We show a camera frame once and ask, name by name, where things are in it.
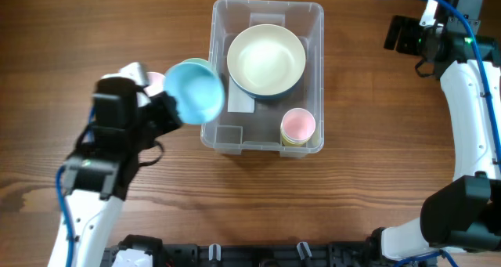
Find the pink plastic bowl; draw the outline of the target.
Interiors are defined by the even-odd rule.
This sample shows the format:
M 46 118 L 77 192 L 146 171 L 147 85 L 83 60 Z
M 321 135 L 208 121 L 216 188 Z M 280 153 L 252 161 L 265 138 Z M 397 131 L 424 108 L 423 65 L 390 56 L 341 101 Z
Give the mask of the pink plastic bowl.
M 164 91 L 165 76 L 163 74 L 150 71 L 147 73 L 147 76 L 150 80 L 150 84 L 145 88 L 145 91 L 149 97 Z

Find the light blue plastic bowl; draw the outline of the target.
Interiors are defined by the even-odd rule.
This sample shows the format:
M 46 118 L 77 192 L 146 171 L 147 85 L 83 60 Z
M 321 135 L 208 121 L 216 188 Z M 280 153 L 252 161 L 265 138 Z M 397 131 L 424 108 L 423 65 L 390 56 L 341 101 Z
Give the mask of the light blue plastic bowl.
M 191 74 L 178 63 L 165 73 L 164 91 L 175 98 L 185 124 L 211 122 L 225 105 L 225 89 L 215 70 L 213 74 Z

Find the mint green plastic bowl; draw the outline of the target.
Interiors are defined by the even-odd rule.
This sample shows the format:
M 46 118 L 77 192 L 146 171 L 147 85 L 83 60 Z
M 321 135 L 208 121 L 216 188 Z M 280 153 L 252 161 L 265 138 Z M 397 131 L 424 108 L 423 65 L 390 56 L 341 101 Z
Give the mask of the mint green plastic bowl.
M 180 63 L 181 66 L 186 68 L 191 74 L 213 74 L 214 70 L 212 65 L 201 58 L 190 58 Z

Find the cream large plastic bowl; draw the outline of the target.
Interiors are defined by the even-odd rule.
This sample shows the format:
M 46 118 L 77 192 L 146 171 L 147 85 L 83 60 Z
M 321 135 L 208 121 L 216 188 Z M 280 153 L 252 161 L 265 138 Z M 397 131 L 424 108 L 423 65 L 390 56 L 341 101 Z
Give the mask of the cream large plastic bowl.
M 230 77 L 259 95 L 286 91 L 299 80 L 305 66 L 305 48 L 299 38 L 275 24 L 259 24 L 242 31 L 227 53 Z

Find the yellow plastic cup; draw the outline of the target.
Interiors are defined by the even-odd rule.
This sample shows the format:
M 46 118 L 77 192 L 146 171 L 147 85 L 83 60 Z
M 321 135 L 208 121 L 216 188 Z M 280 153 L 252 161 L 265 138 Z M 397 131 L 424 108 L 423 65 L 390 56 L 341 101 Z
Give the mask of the yellow plastic cup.
M 307 139 L 305 139 L 305 140 L 294 140 L 294 139 L 288 139 L 285 136 L 281 137 L 281 143 L 284 146 L 299 146 L 299 147 L 301 147 L 301 146 L 303 146 L 307 142 L 308 142 Z

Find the dark blue large bowl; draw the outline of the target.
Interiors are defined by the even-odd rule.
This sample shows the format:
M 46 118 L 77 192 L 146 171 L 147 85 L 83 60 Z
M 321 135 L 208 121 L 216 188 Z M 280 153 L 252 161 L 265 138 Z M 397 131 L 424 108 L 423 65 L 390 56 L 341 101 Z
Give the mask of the dark blue large bowl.
M 286 91 L 283 91 L 283 92 L 280 92 L 280 93 L 276 93 L 276 94 L 271 94 L 271 95 L 259 95 L 259 94 L 253 93 L 253 92 L 249 92 L 246 89 L 244 89 L 241 86 L 239 86 L 232 77 L 229 77 L 229 82 L 231 82 L 234 85 L 236 85 L 236 87 L 240 91 L 242 91 L 245 94 L 249 95 L 249 97 L 251 97 L 253 99 L 277 100 L 277 99 L 281 99 L 281 98 L 283 98 L 285 96 L 288 96 L 291 93 L 293 93 L 294 90 L 297 88 L 297 86 L 299 86 L 299 85 L 301 85 L 303 83 L 303 77 L 300 77 L 299 80 L 292 87 L 288 88 Z

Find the pink plastic cup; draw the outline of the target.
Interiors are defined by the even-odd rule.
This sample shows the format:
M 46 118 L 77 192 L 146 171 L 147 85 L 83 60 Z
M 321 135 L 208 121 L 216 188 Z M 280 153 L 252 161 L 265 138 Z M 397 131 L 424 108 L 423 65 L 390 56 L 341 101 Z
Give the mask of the pink plastic cup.
M 310 140 L 316 129 L 314 116 L 306 109 L 288 110 L 280 124 L 281 136 L 294 140 Z

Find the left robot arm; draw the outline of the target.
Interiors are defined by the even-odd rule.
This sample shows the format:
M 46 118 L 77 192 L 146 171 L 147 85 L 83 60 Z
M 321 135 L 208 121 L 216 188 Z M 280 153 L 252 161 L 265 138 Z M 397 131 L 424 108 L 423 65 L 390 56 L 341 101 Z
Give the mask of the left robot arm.
M 132 79 L 96 83 L 88 123 L 56 173 L 61 211 L 50 266 L 97 266 L 140 168 L 144 150 L 161 147 L 158 137 L 182 127 L 175 98 L 154 96 Z

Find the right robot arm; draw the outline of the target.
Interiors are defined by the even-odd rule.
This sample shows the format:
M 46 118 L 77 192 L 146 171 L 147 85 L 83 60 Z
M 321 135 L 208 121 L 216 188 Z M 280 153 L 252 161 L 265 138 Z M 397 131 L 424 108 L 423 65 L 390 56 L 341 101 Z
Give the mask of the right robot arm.
M 371 262 L 396 266 L 500 249 L 500 48 L 478 34 L 483 0 L 423 0 L 420 19 L 394 16 L 384 46 L 431 63 L 451 118 L 455 169 L 420 216 L 366 241 Z

